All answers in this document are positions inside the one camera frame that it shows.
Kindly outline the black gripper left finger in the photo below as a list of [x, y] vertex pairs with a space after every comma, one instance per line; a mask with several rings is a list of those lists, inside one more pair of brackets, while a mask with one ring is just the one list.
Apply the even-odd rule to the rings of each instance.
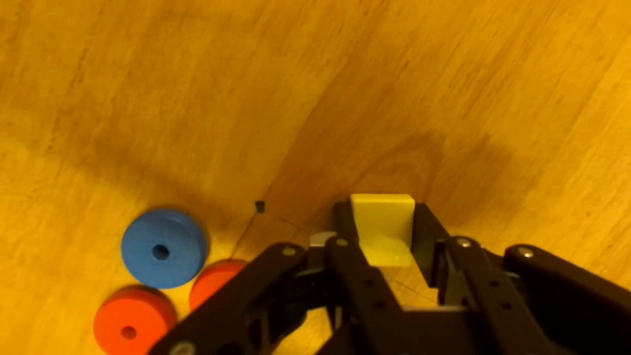
[[325, 243], [325, 253], [340, 291], [342, 316], [358, 330], [370, 355], [398, 355], [404, 348], [394, 330], [400, 306], [358, 247], [348, 202], [333, 206], [333, 229], [335, 237]]

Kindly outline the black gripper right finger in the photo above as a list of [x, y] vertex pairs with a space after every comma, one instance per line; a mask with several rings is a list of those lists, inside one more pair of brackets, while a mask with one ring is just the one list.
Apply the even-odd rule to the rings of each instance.
[[518, 289], [469, 237], [451, 237], [425, 204], [413, 208], [411, 257], [439, 306], [455, 306], [486, 355], [551, 355]]

